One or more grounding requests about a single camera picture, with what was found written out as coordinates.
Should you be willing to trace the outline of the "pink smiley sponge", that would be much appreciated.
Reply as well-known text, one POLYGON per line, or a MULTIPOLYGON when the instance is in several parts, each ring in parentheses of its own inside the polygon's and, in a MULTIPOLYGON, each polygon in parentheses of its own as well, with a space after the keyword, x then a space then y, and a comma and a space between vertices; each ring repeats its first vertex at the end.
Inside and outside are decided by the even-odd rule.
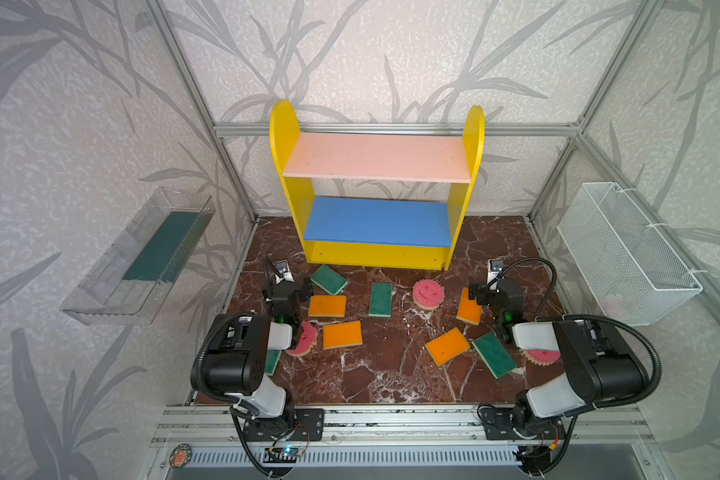
POLYGON ((550 366, 561 358, 561 354, 558 351, 523 349, 521 353, 529 362, 538 366, 550 366))
POLYGON ((434 310, 444 301, 445 288, 432 279, 419 280, 413 286, 412 298, 420 309, 434 310))
POLYGON ((317 342, 318 331, 316 327, 310 322, 303 322, 302 333, 297 345, 286 350, 286 353, 292 357, 303 357, 308 354, 317 342))

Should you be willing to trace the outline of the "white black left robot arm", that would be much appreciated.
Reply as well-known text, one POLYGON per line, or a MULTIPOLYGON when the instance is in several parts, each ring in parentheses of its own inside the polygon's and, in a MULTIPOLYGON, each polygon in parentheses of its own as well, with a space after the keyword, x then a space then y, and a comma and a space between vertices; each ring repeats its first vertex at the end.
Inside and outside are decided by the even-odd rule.
POLYGON ((293 427, 296 419, 288 391, 265 373, 270 351, 292 350, 303 334, 302 303, 313 295, 311 282, 283 280, 264 290, 268 312, 220 314, 193 363, 192 388, 226 403, 237 420, 293 427))

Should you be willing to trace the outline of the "green sponge under left arm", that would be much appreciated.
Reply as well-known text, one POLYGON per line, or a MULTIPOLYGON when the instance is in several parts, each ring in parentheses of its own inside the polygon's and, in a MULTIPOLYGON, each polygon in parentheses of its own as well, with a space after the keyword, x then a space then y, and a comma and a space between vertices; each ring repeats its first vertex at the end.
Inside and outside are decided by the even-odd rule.
POLYGON ((279 360, 281 358, 281 350, 268 350, 265 359, 265 374, 267 376, 273 376, 276 372, 279 360))

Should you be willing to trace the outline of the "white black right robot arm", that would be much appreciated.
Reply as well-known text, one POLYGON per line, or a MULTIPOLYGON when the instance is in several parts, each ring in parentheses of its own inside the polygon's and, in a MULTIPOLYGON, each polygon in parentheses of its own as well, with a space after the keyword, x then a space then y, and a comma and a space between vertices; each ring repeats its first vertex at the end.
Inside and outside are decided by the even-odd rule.
POLYGON ((630 325, 592 314, 526 320, 517 309, 522 292, 500 277, 470 284, 467 298, 498 309, 494 335, 473 343, 492 372, 502 365, 508 345, 536 365, 563 365, 562 374, 519 393, 504 411, 522 437, 533 438, 564 417, 638 403, 660 384, 656 348, 630 325))

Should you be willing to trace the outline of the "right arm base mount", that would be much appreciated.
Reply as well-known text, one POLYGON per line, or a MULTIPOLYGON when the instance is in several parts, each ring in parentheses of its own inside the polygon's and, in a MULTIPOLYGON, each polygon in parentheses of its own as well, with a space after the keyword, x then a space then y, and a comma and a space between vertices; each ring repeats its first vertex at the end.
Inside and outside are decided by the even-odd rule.
POLYGON ((483 404, 476 413, 487 440, 557 443, 567 436, 561 417, 538 418, 525 407, 483 404))

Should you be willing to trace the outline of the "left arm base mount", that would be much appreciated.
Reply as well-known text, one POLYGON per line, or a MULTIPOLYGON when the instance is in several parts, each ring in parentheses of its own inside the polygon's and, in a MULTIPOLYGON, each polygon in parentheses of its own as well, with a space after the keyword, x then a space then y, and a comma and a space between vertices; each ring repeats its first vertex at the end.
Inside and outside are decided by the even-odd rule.
POLYGON ((295 408, 285 410, 276 418, 246 420, 243 436, 246 441, 264 442, 287 438, 294 441, 320 441, 325 426, 325 410, 295 408))

